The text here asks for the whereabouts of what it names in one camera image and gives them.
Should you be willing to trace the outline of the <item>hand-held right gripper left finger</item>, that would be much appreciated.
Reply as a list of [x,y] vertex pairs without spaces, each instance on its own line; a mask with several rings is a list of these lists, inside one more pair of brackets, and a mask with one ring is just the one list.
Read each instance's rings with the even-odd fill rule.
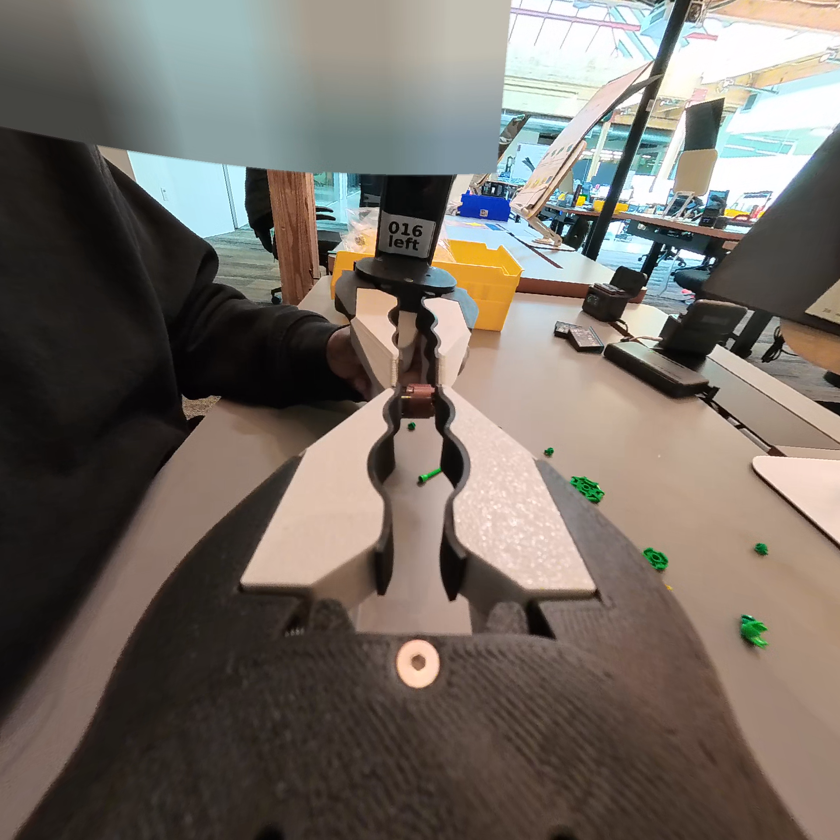
[[353,608],[392,579],[396,388],[371,399],[308,447],[245,571],[246,592],[335,600]]

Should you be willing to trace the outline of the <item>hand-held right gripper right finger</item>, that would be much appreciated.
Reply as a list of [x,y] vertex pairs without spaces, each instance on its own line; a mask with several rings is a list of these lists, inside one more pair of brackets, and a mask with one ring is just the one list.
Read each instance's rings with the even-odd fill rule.
[[439,570],[450,601],[589,601],[597,587],[552,493],[552,467],[448,385],[437,389],[440,467],[451,484]]

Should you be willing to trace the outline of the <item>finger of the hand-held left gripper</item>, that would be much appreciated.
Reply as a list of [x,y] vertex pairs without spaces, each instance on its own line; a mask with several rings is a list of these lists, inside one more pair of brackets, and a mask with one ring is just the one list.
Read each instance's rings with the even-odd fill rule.
[[397,386],[402,367],[398,339],[398,300],[381,290],[357,290],[350,319],[353,347],[371,381],[374,395]]
[[452,299],[422,302],[423,381],[455,383],[468,354],[471,331],[460,303]]

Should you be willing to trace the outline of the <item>person's left forearm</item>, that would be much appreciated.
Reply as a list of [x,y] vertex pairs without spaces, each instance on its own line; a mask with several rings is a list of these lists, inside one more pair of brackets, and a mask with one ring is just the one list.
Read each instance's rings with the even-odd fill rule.
[[286,407],[363,398],[349,335],[323,316],[260,305],[215,282],[197,287],[169,327],[175,378],[189,399]]

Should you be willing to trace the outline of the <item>person's left hand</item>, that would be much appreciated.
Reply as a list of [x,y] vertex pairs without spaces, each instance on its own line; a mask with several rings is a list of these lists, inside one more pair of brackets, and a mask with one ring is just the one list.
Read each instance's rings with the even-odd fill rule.
[[362,401],[375,395],[375,387],[352,342],[350,327],[334,331],[329,337],[325,358],[331,372],[339,377]]

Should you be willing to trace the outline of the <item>yellow plastic bin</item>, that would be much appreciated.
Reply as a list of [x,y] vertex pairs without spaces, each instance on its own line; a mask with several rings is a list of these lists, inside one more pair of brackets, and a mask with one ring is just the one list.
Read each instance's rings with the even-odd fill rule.
[[431,264],[449,273],[477,304],[478,329],[502,330],[522,275],[505,247],[446,238],[436,245]]

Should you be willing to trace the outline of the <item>blue storage bin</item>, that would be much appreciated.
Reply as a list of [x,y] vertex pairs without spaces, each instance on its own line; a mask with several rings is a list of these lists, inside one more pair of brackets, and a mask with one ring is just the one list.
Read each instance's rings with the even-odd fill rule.
[[457,214],[487,222],[506,223],[511,214],[510,201],[501,196],[465,192],[460,197]]

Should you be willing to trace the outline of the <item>grey wooden-edged table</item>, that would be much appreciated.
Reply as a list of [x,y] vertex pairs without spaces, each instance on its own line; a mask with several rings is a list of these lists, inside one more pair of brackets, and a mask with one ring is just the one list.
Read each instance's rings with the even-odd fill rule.
[[487,222],[460,216],[446,216],[445,221],[451,238],[479,242],[489,249],[503,247],[521,268],[519,293],[583,298],[590,286],[605,285],[616,273],[614,268],[578,251],[537,245],[539,233],[524,222]]

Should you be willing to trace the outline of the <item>dark hanging garment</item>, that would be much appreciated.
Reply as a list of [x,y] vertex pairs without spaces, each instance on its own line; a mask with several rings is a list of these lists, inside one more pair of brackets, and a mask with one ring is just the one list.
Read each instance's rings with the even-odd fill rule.
[[256,167],[245,168],[245,210],[248,225],[254,231],[264,250],[270,253],[274,259],[277,259],[267,170]]

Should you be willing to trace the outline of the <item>leaning printed board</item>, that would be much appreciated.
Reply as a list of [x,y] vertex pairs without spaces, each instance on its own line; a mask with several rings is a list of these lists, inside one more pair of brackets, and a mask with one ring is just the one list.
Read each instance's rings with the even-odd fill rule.
[[585,136],[592,128],[635,93],[644,90],[653,81],[661,80],[664,76],[662,72],[651,75],[652,65],[648,62],[597,89],[551,144],[529,179],[512,199],[511,212],[523,218],[540,234],[537,245],[550,249],[562,248],[561,235],[540,221],[539,214],[564,178],[572,173],[574,164],[585,149]]

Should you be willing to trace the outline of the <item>black pole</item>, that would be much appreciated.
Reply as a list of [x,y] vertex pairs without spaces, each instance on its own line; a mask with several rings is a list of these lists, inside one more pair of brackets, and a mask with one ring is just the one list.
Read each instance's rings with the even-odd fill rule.
[[646,86],[642,90],[642,97],[637,106],[633,123],[628,132],[623,154],[616,167],[610,192],[604,201],[602,210],[595,220],[587,239],[584,242],[582,255],[588,259],[597,260],[606,233],[613,221],[618,201],[632,168],[639,144],[642,141],[648,120],[653,111],[656,98],[665,78],[669,62],[675,52],[681,30],[686,23],[691,1],[675,1],[668,18],[665,32],[661,40],[658,53],[650,70]]

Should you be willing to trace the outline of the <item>wooden office desk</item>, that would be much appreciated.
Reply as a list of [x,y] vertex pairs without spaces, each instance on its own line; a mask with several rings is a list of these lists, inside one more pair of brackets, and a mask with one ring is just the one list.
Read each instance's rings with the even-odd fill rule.
[[[566,207],[556,203],[548,202],[544,211],[554,211],[557,213],[580,215],[591,219],[597,219],[601,212],[586,207]],[[751,232],[753,225],[727,225],[725,227],[702,226],[698,222],[686,221],[678,217],[668,217],[647,213],[630,213],[627,211],[615,211],[612,215],[613,222],[637,223],[638,226],[644,228],[666,228],[670,230],[678,230],[680,232],[691,235],[704,235],[712,238],[721,239],[725,242],[739,242],[745,235]]]

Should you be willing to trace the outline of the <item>person's black jacket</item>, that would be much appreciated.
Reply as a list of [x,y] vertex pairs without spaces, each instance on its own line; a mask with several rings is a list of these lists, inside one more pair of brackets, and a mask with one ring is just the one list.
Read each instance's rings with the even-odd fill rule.
[[97,147],[1,145],[4,707],[186,436],[173,330],[217,258]]

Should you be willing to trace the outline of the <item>white stand base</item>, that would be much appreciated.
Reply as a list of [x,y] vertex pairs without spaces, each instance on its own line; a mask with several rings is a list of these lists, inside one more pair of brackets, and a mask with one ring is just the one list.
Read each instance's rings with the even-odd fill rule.
[[760,455],[753,472],[795,510],[839,545],[839,460]]

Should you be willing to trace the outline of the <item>wooden post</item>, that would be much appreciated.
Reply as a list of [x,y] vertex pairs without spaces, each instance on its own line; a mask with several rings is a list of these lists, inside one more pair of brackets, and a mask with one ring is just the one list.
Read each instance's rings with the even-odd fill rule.
[[297,306],[321,276],[313,175],[277,170],[266,173],[282,299]]

